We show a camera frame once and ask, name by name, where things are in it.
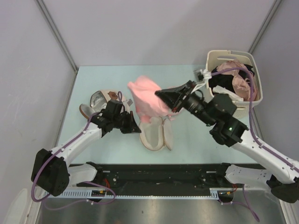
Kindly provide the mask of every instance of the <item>black cloth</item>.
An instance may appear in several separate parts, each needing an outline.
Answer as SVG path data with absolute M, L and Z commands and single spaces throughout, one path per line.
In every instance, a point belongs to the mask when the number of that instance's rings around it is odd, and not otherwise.
M 252 70 L 253 66 L 249 65 L 249 64 L 244 64 L 246 66 L 246 68 L 252 72 L 253 76 L 255 75 L 254 71 Z M 217 72 L 217 67 L 214 68 L 212 70 L 212 73 Z M 239 75 L 243 78 L 246 79 L 247 74 L 245 71 L 240 70 L 239 71 Z M 216 86 L 221 86 L 223 88 L 226 88 L 227 90 L 235 93 L 234 88 L 233 88 L 233 76 L 232 75 L 223 75 L 223 74 L 219 74 L 216 76 L 212 76 L 211 79 L 209 79 L 209 87 L 213 90 L 214 87 Z

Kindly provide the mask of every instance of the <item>pink cloth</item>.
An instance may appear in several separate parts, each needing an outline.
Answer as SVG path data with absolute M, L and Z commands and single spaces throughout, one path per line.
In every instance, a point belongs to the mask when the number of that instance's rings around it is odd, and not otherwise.
M 134 83 L 129 82 L 128 88 L 132 93 L 136 113 L 141 122 L 150 123 L 151 117 L 169 115 L 168 106 L 155 95 L 155 91 L 161 90 L 160 86 L 146 76 L 138 77 Z
M 251 71 L 249 71 L 246 66 L 242 63 L 240 63 L 237 59 L 233 60 L 233 61 L 228 61 L 225 63 L 222 63 L 221 65 L 219 65 L 217 67 L 217 71 L 221 71 L 224 69 L 229 69 L 229 68 L 234 68 L 234 67 L 242 67 L 244 69 L 246 69 L 252 77 L 253 79 L 253 74 Z M 232 75 L 233 78 L 233 88 L 235 93 L 239 96 L 242 97 L 245 101 L 250 101 L 250 86 L 248 85 L 248 83 L 246 82 L 248 80 L 248 78 L 246 78 L 245 80 L 239 75 L 239 71 L 240 70 L 232 70 L 232 71 L 227 71 L 222 73 L 223 75 Z M 257 95 L 257 88 L 256 88 L 256 83 L 253 82 L 253 100 L 255 100 L 256 95 Z

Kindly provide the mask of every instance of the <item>table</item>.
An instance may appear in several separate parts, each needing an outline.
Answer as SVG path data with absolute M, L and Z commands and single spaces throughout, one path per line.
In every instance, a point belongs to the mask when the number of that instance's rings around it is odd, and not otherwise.
M 79 68 L 71 99 L 59 137 L 59 144 L 65 143 L 85 124 L 86 119 L 79 112 L 80 104 L 89 104 L 91 95 L 103 89 L 122 91 L 132 98 L 127 83 L 146 75 L 162 89 L 179 86 L 188 80 L 195 80 L 195 65 L 146 65 L 146 66 L 83 66 Z M 134 104 L 131 110 L 135 113 Z M 246 125 L 248 117 L 241 119 Z M 183 111 L 171 122 L 174 147 L 157 152 L 146 149 L 139 134 L 125 135 L 117 129 L 91 144 L 73 163 L 92 161 L 105 164 L 210 164 L 210 163 L 256 163 L 243 153 L 227 146 L 218 145 L 206 127 L 189 112 Z

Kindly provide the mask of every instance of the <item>white wall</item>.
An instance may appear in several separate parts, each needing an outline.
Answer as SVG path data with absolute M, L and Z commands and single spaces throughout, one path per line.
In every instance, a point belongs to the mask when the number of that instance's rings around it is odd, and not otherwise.
M 247 51 L 274 0 L 45 0 L 77 65 L 205 64 Z
M 1 1 L 0 21 L 2 223 L 37 151 L 55 143 L 75 74 L 33 0 Z
M 253 56 L 264 98 L 256 107 L 264 138 L 299 161 L 299 1 L 282 3 Z

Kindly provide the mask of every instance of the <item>pink fabric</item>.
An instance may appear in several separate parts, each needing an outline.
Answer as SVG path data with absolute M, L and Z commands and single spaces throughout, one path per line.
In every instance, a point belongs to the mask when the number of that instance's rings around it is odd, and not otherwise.
M 242 63 L 240 63 L 237 59 L 233 60 L 233 61 L 228 61 L 225 63 L 222 63 L 221 65 L 219 65 L 217 67 L 217 71 L 221 71 L 224 69 L 228 69 L 228 68 L 234 68 L 234 67 L 242 67 L 246 70 L 248 70 L 246 68 L 246 66 Z M 251 74 L 252 79 L 253 79 L 253 74 L 251 71 L 248 70 L 248 72 Z M 239 75 L 239 70 L 233 70 L 233 71 L 227 71 L 222 73 L 223 75 L 232 75 L 234 76 L 233 78 L 233 88 L 235 93 L 239 96 L 242 97 L 245 101 L 250 101 L 250 86 L 248 85 L 248 83 L 246 82 L 247 80 L 249 80 L 248 78 L 246 78 L 245 80 Z M 256 88 L 256 83 L 253 82 L 253 100 L 255 100 L 256 95 L 257 95 L 257 88 Z
M 155 95 L 155 91 L 161 90 L 160 86 L 146 76 L 140 76 L 137 80 L 128 83 L 136 113 L 140 121 L 150 123 L 151 117 L 163 117 L 169 115 L 168 106 Z

